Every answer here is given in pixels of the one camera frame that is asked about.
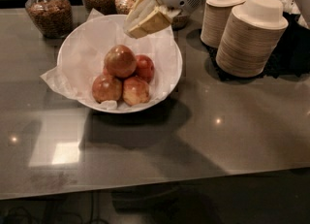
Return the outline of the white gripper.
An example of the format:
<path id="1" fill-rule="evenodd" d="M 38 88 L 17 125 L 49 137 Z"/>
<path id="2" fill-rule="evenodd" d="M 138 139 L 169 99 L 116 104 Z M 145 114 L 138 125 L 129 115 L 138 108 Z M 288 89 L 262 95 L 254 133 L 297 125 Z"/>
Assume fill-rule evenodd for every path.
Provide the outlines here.
<path id="1" fill-rule="evenodd" d="M 136 0 L 124 22 L 124 31 L 132 38 L 142 38 L 169 27 L 180 10 L 192 13 L 202 0 Z"/>

